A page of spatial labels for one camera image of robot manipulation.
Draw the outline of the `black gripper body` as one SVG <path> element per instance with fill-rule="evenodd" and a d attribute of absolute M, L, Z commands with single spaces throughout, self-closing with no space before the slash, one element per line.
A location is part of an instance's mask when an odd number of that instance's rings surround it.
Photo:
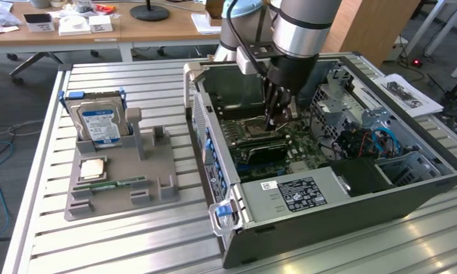
<path fill-rule="evenodd" d="M 318 60 L 319 54 L 310 58 L 295 58 L 288 55 L 274 57 L 267 72 L 270 81 L 298 96 L 307 84 Z"/>

